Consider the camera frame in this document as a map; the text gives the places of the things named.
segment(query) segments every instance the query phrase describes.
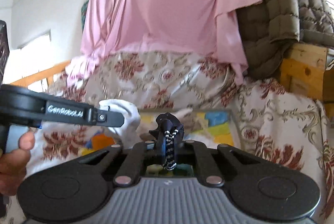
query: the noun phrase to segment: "red floral pattern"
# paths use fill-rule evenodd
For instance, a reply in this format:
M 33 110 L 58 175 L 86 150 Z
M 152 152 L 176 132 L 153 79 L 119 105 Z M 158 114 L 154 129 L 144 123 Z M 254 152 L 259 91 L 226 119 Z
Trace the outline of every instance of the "red floral pattern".
M 255 155 L 293 170 L 301 170 L 304 166 L 304 162 L 300 162 L 303 146 L 296 153 L 294 153 L 293 146 L 289 144 L 286 144 L 284 149 L 275 148 L 273 139 L 264 135 L 259 136 L 256 141 Z
M 234 95 L 237 93 L 238 88 L 237 86 L 233 83 L 228 89 L 226 89 L 221 95 L 220 95 L 220 101 L 221 105 L 223 107 L 226 107 L 229 105 L 231 100 L 233 99 Z
M 256 135 L 258 134 L 258 132 L 254 129 L 247 129 L 245 132 L 244 132 L 244 136 L 247 138 L 247 139 L 253 139 Z
M 144 108 L 173 108 L 174 103 L 169 100 L 167 89 L 159 90 L 159 92 L 152 97 L 151 102 L 144 105 Z
M 209 77 L 211 80 L 219 76 L 225 76 L 228 64 L 218 63 L 218 59 L 213 57 L 205 57 L 198 61 L 200 64 L 199 70 Z
M 63 98 L 76 102 L 84 102 L 86 96 L 85 85 L 82 88 L 76 88 L 76 86 L 66 87 L 63 90 Z
M 43 133 L 46 146 L 43 148 L 43 160 L 66 159 L 70 154 L 78 156 L 79 148 L 86 144 L 84 140 L 87 127 L 81 126 L 70 134 L 54 131 L 51 135 Z
M 328 140 L 324 142 L 324 153 L 322 157 L 326 173 L 326 204 L 321 212 L 325 219 L 330 216 L 334 209 L 334 148 L 329 145 Z
M 165 72 L 162 75 L 163 80 L 169 80 L 169 79 L 172 79 L 173 77 L 174 77 L 174 74 L 172 72 Z
M 276 95 L 282 95 L 286 92 L 284 87 L 274 78 L 263 81 L 260 84 L 260 88 L 263 90 L 263 95 L 261 96 L 263 100 L 268 96 L 270 91 Z
M 131 80 L 135 72 L 142 72 L 144 63 L 138 59 L 138 54 L 130 54 L 122 61 L 118 61 L 114 67 L 118 77 L 123 81 Z

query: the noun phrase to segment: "pink cloth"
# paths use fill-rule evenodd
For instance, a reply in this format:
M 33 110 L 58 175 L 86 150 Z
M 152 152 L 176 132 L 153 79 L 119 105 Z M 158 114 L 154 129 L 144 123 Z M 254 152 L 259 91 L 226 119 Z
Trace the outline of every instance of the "pink cloth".
M 230 63 L 237 83 L 248 64 L 235 9 L 262 0 L 90 0 L 81 52 L 66 68 L 68 85 L 87 78 L 119 51 L 213 54 Z

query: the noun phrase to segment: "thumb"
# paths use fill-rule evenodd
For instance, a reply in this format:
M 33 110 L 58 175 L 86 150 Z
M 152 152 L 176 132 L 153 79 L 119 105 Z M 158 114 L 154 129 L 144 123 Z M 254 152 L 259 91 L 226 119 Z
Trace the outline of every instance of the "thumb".
M 35 145 L 35 136 L 33 132 L 26 132 L 20 137 L 19 148 L 24 150 L 31 150 Z
M 30 152 L 24 149 L 15 149 L 5 153 L 0 158 L 0 173 L 15 175 L 25 169 L 30 160 Z

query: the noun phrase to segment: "patterned fabric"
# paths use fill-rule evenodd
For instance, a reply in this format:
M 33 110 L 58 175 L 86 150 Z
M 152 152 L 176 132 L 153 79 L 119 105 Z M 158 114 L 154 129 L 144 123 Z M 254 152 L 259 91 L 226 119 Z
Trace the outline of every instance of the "patterned fabric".
M 127 100 L 142 108 L 227 106 L 238 124 L 238 129 L 231 129 L 233 140 L 240 141 L 235 146 L 313 178 L 322 193 L 313 219 L 319 224 L 334 223 L 334 149 L 327 140 L 323 106 L 318 101 L 285 92 L 274 79 L 255 82 L 246 78 L 243 85 L 236 87 L 229 67 L 216 64 L 211 58 L 193 54 L 121 53 L 109 57 L 88 80 L 71 87 L 70 93 L 66 76 L 54 83 L 49 93 L 70 95 L 96 106 L 105 98 Z M 61 152 L 53 160 L 44 158 L 43 147 L 62 140 L 61 134 L 53 136 L 55 130 L 66 133 L 67 148 L 69 144 L 75 148 L 65 150 L 66 159 L 61 159 Z M 78 126 L 52 123 L 46 135 L 52 142 L 37 132 L 36 138 L 44 146 L 33 153 L 28 174 L 75 158 L 76 148 L 97 129 L 88 127 L 83 139 L 80 131 Z M 11 206 L 16 212 L 10 210 L 4 223 L 21 223 L 23 218 L 17 211 L 16 198 L 11 199 Z
M 66 77 L 49 92 L 98 106 L 103 99 L 122 99 L 139 108 L 209 108 L 236 93 L 227 64 L 193 53 L 119 53 L 109 56 L 81 86 L 66 87 Z
M 70 134 L 52 131 L 43 132 L 46 145 L 43 147 L 43 160 L 66 159 L 69 154 L 78 156 L 79 148 L 86 144 L 85 131 L 87 127 L 80 126 Z
M 0 20 L 0 84 L 2 83 L 5 66 L 9 57 L 9 44 L 7 35 L 7 25 L 5 21 Z
M 84 30 L 84 27 L 85 27 L 88 3 L 89 3 L 89 0 L 85 1 L 85 3 L 83 4 L 83 6 L 81 8 L 81 27 L 82 27 L 82 30 Z

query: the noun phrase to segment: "screw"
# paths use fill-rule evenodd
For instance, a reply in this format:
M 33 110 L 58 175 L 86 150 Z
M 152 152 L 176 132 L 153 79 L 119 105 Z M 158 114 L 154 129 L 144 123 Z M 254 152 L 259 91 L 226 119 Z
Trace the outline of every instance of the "screw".
M 131 182 L 131 178 L 128 176 L 118 176 L 115 182 L 119 185 L 128 185 Z
M 209 176 L 206 178 L 206 182 L 211 185 L 218 185 L 223 182 L 223 179 L 219 176 Z

